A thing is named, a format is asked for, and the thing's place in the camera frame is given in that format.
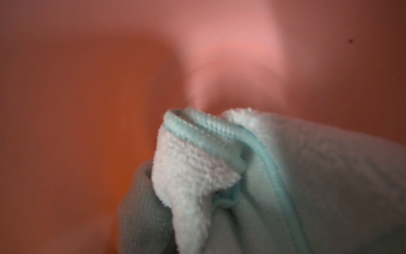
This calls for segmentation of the mint green microfiber cloth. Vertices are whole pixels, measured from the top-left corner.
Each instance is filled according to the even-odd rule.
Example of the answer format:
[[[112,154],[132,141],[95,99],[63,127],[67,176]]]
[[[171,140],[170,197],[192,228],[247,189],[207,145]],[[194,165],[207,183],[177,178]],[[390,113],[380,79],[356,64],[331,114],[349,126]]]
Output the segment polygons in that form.
[[[122,254],[403,254],[406,149],[250,109],[165,113],[119,206]]]

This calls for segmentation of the pink plastic bucket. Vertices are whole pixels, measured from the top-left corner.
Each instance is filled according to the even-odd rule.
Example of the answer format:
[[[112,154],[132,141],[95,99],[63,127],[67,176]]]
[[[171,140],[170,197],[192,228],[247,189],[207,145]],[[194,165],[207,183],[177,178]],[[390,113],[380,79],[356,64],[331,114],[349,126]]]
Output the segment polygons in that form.
[[[166,110],[406,141],[405,1],[2,1],[1,253],[114,254]]]

